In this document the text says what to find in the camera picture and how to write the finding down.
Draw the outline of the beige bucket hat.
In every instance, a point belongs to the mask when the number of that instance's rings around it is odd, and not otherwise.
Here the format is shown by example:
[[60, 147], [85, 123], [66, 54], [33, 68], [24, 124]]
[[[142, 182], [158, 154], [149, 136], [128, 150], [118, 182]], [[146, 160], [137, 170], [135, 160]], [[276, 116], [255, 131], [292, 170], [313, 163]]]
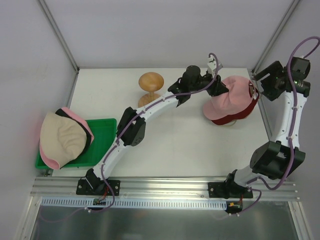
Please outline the beige bucket hat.
[[40, 145], [47, 158], [68, 163], [83, 152], [86, 143], [87, 134], [77, 122], [47, 113], [40, 132]]

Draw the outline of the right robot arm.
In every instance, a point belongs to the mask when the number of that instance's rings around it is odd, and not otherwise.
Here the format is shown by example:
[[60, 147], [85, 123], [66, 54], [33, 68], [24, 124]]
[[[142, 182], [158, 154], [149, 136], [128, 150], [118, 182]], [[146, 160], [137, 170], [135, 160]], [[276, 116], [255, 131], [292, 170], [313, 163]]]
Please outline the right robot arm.
[[300, 150], [299, 128], [311, 90], [311, 84], [305, 80], [310, 69], [308, 59], [294, 56], [287, 66], [275, 61], [255, 75], [254, 79], [263, 89], [262, 95], [278, 104], [278, 116], [271, 138], [254, 151], [249, 165], [227, 176], [225, 198], [240, 197], [251, 183], [264, 177], [279, 181], [274, 187], [268, 187], [276, 190], [304, 162], [306, 154]]

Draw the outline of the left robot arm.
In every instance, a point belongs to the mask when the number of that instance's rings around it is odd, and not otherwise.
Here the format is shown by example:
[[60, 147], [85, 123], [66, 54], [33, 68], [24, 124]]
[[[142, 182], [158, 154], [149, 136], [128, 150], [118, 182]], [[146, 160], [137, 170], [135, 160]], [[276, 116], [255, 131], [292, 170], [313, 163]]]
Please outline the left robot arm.
[[213, 61], [207, 65], [205, 74], [201, 75], [198, 66], [190, 65], [159, 98], [137, 109], [126, 108], [110, 149], [94, 167], [86, 172], [84, 179], [88, 190], [94, 195], [104, 191], [108, 184], [107, 179], [122, 156], [144, 139], [148, 122], [165, 111], [184, 104], [193, 94], [207, 91], [209, 96], [216, 97], [227, 93], [229, 90], [218, 74], [221, 68], [222, 64]]

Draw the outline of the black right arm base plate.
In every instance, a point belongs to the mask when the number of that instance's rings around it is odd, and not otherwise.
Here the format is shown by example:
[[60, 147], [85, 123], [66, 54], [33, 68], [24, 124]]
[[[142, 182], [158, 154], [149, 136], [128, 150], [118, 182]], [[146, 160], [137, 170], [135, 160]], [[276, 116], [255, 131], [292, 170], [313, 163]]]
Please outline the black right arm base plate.
[[209, 198], [253, 198], [253, 193], [251, 191], [248, 191], [246, 187], [239, 186], [236, 183], [209, 182], [207, 186]]

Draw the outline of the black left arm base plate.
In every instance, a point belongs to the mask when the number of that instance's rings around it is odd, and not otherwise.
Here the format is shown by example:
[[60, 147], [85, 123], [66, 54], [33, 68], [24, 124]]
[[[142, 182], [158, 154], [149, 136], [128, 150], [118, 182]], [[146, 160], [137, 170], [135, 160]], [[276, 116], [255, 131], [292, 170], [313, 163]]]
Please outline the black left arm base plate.
[[79, 196], [103, 196], [106, 193], [107, 196], [112, 196], [111, 190], [113, 190], [114, 195], [119, 196], [121, 181], [110, 179], [106, 181], [108, 185], [103, 180], [98, 180], [96, 188], [93, 189], [88, 181], [82, 177], [77, 182], [75, 194]]

